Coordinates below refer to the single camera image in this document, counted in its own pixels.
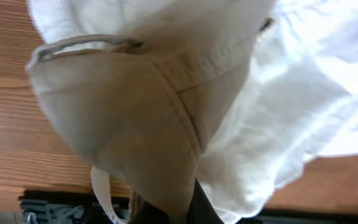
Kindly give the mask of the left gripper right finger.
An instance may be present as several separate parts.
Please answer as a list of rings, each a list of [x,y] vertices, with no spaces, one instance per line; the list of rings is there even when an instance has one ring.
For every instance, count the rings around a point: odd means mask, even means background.
[[[188,224],[224,224],[197,179],[195,180],[193,198],[188,211]]]

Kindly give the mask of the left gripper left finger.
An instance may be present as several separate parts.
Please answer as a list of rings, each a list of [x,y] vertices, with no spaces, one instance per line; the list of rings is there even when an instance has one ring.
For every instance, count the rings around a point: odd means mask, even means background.
[[[132,191],[129,198],[128,224],[169,224],[165,212],[146,202],[137,192]]]

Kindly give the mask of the beige khaki shorts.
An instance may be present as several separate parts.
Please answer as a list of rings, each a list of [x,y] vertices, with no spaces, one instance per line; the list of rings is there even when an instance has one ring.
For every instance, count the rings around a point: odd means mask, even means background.
[[[224,223],[317,157],[358,156],[358,1],[29,1],[27,74],[112,223],[137,192]]]

